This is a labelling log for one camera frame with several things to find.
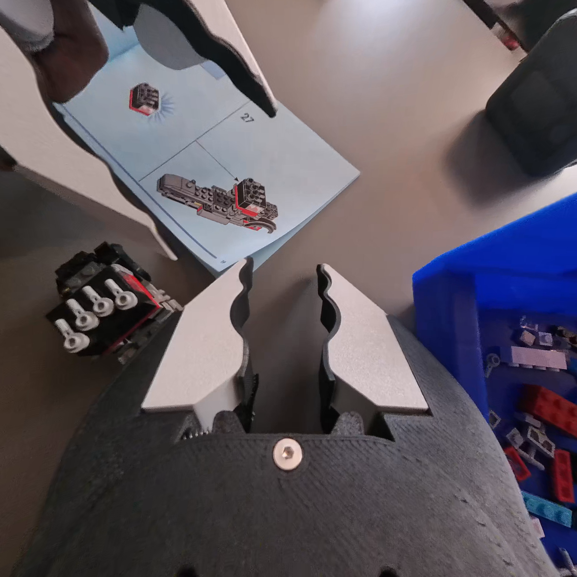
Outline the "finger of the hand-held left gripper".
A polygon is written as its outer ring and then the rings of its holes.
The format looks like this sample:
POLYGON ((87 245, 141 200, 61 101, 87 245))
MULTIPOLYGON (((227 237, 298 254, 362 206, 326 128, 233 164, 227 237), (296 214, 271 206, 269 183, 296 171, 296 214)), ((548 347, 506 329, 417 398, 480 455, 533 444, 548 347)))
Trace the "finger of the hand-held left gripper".
POLYGON ((277 101, 225 1, 91 1, 118 29, 173 70, 211 61, 270 118, 277 101))
POLYGON ((123 196, 105 162, 59 127, 41 97, 32 64, 1 30, 1 148, 14 170, 134 241, 178 259, 152 218, 123 196))

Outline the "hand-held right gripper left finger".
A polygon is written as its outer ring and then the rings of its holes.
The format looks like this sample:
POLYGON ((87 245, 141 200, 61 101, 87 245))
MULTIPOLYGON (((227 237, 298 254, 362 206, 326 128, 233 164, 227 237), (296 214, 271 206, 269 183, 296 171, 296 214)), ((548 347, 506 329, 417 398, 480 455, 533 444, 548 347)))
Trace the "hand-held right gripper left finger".
POLYGON ((232 411, 250 431, 258 377, 243 327, 250 316, 254 261, 230 267, 183 309, 147 394, 146 413, 192 411, 202 430, 232 411))

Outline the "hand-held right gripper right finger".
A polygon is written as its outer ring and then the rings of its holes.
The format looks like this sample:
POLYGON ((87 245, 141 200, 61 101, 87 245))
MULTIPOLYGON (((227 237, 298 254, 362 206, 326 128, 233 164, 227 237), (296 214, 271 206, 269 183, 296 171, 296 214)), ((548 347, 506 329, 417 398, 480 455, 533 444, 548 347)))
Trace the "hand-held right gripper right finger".
POLYGON ((328 264, 318 264, 317 286, 327 332, 319 369, 322 431, 330 433, 343 414, 355 413, 361 433, 391 437, 387 415, 428 416, 385 311, 328 264))

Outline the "black toy brick model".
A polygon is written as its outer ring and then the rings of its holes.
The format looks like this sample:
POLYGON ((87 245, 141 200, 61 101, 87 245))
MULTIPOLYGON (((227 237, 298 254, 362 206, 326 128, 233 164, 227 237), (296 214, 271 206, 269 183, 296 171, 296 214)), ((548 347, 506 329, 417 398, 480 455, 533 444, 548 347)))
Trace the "black toy brick model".
POLYGON ((114 356, 125 365, 182 311, 117 243, 76 253, 55 270, 55 283, 61 301, 46 319, 77 357, 114 356))

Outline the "light blue instruction booklet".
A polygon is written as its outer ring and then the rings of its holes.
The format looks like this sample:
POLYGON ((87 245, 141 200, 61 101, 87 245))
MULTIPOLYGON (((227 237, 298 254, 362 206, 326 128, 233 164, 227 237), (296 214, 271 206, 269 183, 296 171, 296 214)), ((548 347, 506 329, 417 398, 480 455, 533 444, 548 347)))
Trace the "light blue instruction booklet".
POLYGON ((69 128, 215 277, 262 264, 359 171, 282 104, 270 117, 200 40, 211 1, 90 1, 109 53, 57 105, 69 128))

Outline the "blue plastic bin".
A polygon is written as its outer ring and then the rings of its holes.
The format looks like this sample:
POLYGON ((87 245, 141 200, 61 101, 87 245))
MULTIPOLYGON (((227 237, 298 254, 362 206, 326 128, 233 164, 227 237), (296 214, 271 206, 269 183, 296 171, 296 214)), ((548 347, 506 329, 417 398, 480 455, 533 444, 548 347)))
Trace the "blue plastic bin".
POLYGON ((413 275, 419 340, 451 374, 434 400, 466 474, 466 492, 506 535, 507 576, 560 576, 538 541, 490 423, 480 314, 490 309, 576 316, 576 195, 434 259, 413 275))

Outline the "pile of toy bricks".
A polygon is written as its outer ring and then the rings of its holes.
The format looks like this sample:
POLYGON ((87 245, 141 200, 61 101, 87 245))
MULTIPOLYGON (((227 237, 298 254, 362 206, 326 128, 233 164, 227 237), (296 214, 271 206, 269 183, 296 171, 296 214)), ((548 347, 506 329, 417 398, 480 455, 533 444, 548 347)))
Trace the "pile of toy bricks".
POLYGON ((480 314, 489 423, 538 541, 576 576, 576 316, 480 314))

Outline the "dark blurred object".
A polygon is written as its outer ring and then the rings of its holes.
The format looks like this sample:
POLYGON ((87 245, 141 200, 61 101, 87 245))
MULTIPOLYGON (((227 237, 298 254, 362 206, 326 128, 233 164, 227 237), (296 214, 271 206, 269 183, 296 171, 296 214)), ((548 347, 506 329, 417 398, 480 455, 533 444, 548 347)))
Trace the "dark blurred object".
POLYGON ((521 41, 498 14, 498 7, 500 1, 462 1, 499 39, 499 41, 514 52, 517 50, 525 50, 521 41))

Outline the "black case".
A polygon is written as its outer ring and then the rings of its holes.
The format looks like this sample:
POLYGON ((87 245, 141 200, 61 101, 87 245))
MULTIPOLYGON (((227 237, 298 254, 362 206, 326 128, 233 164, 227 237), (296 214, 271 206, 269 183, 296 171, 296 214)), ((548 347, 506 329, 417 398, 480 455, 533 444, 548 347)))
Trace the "black case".
POLYGON ((523 172, 548 177, 576 164, 576 1, 530 1, 529 50, 495 90, 487 121, 523 172))

